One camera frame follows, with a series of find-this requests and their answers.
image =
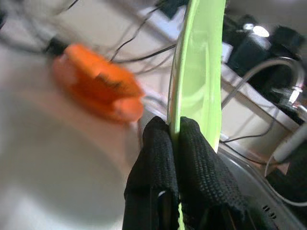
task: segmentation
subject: metal faucet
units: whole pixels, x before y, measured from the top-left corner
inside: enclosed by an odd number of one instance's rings
[[[305,71],[302,65],[295,61],[294,59],[288,57],[278,57],[272,58],[267,61],[260,63],[259,65],[252,68],[249,72],[247,72],[243,77],[242,81],[230,92],[230,94],[223,100],[222,109],[228,104],[228,102],[235,96],[238,90],[246,83],[249,79],[251,79],[256,73],[261,70],[277,65],[286,65],[292,70],[292,87],[289,90],[285,90],[283,93],[284,97],[287,97],[286,106],[290,106],[291,108],[294,106],[298,96],[303,91],[304,79],[305,79]]]

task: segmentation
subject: white cable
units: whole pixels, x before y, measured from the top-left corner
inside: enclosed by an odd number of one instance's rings
[[[268,175],[268,168],[269,165],[271,163],[271,161],[273,160],[274,154],[271,155],[271,157],[269,158],[267,165],[265,166],[265,171],[264,171],[264,177],[266,177]],[[270,185],[270,183],[268,182],[268,186],[269,188],[284,202],[286,202],[287,204],[290,204],[292,206],[296,206],[296,207],[307,207],[307,202],[294,202],[291,200],[288,200],[286,198],[284,198],[282,195],[280,195],[273,187],[272,185]]]

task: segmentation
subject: bright light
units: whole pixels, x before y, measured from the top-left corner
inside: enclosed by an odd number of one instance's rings
[[[253,29],[253,32],[260,37],[268,37],[270,36],[269,32],[264,29],[262,26],[256,25]]]
[[[243,26],[243,29],[244,29],[244,30],[252,30],[252,29],[254,29],[254,24],[252,24],[252,23],[246,23],[246,24]]]

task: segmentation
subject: green plastic strip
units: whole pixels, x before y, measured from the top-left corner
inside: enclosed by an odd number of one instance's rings
[[[171,73],[168,122],[174,144],[180,117],[198,122],[217,151],[221,132],[221,55],[225,0],[190,0]]]

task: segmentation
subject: orange plastic clip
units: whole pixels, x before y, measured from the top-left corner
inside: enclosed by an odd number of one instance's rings
[[[70,45],[55,58],[53,73],[73,99],[106,119],[131,122],[142,116],[144,93],[134,75],[83,45]]]

